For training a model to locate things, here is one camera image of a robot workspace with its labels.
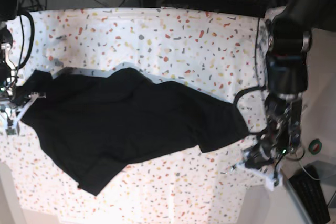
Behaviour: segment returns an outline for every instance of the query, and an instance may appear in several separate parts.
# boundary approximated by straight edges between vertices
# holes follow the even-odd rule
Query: white tablecloth
[[[256,85],[254,49],[257,19],[179,9],[88,9],[33,13],[32,57],[19,83],[34,69],[57,74],[64,67],[94,76],[135,67],[155,82],[174,80],[219,99],[233,101],[239,90]],[[25,24],[28,48],[29,23]],[[265,33],[261,22],[261,32]],[[8,23],[21,49],[19,19]],[[257,92],[243,97],[240,110],[252,130],[261,130]],[[250,147],[246,138],[202,154],[198,147],[141,164],[130,164],[97,196],[77,184],[40,149],[31,128],[0,137],[0,160],[12,170],[23,208],[84,223],[235,223],[246,190],[263,181],[229,171]]]

